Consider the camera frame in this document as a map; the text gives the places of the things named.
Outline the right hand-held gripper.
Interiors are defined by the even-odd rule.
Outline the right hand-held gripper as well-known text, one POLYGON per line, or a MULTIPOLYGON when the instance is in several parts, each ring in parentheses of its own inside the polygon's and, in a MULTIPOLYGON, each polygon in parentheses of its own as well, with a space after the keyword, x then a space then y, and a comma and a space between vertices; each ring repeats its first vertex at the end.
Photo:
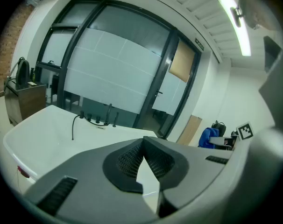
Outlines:
POLYGON ((230 137, 210 137, 209 143, 224 146, 226 150, 234 150, 235 146, 243 140, 250 139, 254 135, 250 122, 246 122, 231 132, 230 137))

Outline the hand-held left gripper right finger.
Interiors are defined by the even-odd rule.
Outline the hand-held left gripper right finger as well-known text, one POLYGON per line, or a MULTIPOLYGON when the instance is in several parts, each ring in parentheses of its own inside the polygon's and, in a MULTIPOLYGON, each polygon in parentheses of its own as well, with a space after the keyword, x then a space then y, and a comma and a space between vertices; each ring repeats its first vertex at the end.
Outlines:
POLYGON ((183 208, 221 173, 232 151, 143 138, 143 199, 159 217, 183 208))

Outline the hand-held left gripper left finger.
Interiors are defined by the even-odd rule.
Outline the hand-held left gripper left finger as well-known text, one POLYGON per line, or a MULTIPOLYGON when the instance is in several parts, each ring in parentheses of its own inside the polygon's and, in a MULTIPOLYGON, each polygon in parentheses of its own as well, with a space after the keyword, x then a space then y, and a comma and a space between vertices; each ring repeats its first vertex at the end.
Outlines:
POLYGON ((25 198, 65 223, 153 223, 159 217, 136 180, 143 157, 143 139, 83 151, 39 178, 25 198))

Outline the blue cleaning cloth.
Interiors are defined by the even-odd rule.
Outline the blue cleaning cloth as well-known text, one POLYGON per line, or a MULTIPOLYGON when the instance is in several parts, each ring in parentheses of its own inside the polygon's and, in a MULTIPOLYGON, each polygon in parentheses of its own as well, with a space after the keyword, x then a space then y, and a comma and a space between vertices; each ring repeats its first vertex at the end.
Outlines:
POLYGON ((209 142, 211 137, 218 137, 219 129, 208 127, 206 128, 199 139, 198 147, 214 149, 215 145, 209 142))

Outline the white bathtub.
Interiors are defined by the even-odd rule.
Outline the white bathtub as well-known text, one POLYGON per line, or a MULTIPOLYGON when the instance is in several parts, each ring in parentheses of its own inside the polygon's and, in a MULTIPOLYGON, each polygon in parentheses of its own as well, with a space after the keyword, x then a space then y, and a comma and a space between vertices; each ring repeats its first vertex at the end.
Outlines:
POLYGON ((33 187, 43 175, 78 153, 144 136, 156 135, 122 126, 95 126, 50 105, 17 124, 4 136, 3 144, 29 174, 29 186, 33 187))

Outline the black bag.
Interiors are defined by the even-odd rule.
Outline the black bag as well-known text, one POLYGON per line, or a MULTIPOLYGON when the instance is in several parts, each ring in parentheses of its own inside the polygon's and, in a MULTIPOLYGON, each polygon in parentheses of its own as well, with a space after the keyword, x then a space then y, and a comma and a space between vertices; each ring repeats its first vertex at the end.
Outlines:
POLYGON ((212 128, 218 129, 219 137, 223 137, 223 135, 225 134, 226 126, 225 126, 225 124, 223 122, 218 122, 216 120, 215 123, 212 124, 212 128))

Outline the wooden board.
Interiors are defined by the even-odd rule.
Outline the wooden board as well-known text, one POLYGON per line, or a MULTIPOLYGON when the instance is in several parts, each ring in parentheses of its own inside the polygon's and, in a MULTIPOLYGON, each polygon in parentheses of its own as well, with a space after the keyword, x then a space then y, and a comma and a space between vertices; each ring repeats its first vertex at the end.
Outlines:
POLYGON ((202 119, 200 117, 191 115, 176 143, 181 145, 189 145, 196 131, 198 130, 201 121, 202 119))

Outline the small red object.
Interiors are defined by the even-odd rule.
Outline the small red object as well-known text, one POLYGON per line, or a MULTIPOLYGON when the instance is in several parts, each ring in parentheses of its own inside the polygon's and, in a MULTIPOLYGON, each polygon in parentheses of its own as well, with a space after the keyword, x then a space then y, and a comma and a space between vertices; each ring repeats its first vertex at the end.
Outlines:
POLYGON ((27 179, 30 178, 29 174, 27 172, 25 172, 20 166, 17 166, 17 169, 23 177, 25 177, 27 179))

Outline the brown cardboard sheet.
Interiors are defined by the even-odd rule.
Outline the brown cardboard sheet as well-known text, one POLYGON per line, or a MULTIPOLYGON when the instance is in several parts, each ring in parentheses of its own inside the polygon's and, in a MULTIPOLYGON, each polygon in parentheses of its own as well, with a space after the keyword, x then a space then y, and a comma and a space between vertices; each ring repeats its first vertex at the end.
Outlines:
POLYGON ((190 77, 195 51, 179 40, 169 73, 187 83, 190 77))

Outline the green exit sign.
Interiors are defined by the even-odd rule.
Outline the green exit sign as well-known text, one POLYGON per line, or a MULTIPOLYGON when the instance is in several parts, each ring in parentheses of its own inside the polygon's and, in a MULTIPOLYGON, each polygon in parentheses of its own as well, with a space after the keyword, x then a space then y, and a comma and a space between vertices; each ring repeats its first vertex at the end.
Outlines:
POLYGON ((204 52, 204 46, 203 46, 203 44, 197 39, 197 38, 195 38, 195 43, 196 43, 196 45, 200 48, 200 50, 202 51, 202 52, 204 52))

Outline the dark wooden cabinet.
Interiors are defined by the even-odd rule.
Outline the dark wooden cabinet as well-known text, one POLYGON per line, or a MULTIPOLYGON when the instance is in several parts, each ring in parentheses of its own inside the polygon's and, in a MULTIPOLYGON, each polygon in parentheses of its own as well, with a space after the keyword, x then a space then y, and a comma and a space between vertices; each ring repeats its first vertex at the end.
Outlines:
POLYGON ((9 122, 15 126, 46 107, 46 85, 36 83, 34 86, 20 86, 15 80, 10 80, 4 97, 9 122))

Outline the long ceiling light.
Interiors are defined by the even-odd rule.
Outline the long ceiling light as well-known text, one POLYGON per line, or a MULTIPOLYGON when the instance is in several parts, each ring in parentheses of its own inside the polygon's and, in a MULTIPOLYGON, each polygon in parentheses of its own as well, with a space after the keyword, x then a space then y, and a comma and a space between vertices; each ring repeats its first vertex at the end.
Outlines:
POLYGON ((220 3, 220 5, 222 6, 222 8, 224 9, 225 13, 227 14, 233 28, 234 31, 237 35, 237 39, 239 42, 239 46, 240 46, 240 50, 241 50, 241 54, 242 56, 251 56, 251 48, 250 48, 250 41, 249 41, 249 36, 248 36, 248 31, 246 28, 246 24, 245 24, 245 20, 244 20, 244 16, 241 18, 241 27, 238 28, 236 27, 232 21, 232 15, 230 12, 230 7, 239 7, 240 6, 237 4, 237 2, 235 0, 218 0, 218 2, 220 3))

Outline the black-framed glass partition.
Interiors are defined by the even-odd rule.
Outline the black-framed glass partition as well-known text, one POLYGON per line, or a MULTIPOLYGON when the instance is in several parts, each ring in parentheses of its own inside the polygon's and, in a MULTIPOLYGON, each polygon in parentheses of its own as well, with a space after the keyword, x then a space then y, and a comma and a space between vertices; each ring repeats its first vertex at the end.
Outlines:
POLYGON ((46 103, 165 139, 191 92, 202 51, 157 15, 116 0, 71 0, 42 43, 35 78, 46 103), (195 51, 187 83, 169 73, 179 40, 195 51))

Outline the black backpack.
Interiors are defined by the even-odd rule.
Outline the black backpack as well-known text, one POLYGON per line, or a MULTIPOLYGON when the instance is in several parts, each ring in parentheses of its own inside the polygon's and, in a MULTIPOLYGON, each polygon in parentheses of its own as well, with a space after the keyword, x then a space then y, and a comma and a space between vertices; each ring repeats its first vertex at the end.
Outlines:
POLYGON ((29 62, 24 58, 21 57, 18 61, 18 69, 16 73, 16 86, 18 89, 24 88, 29 82, 29 62))

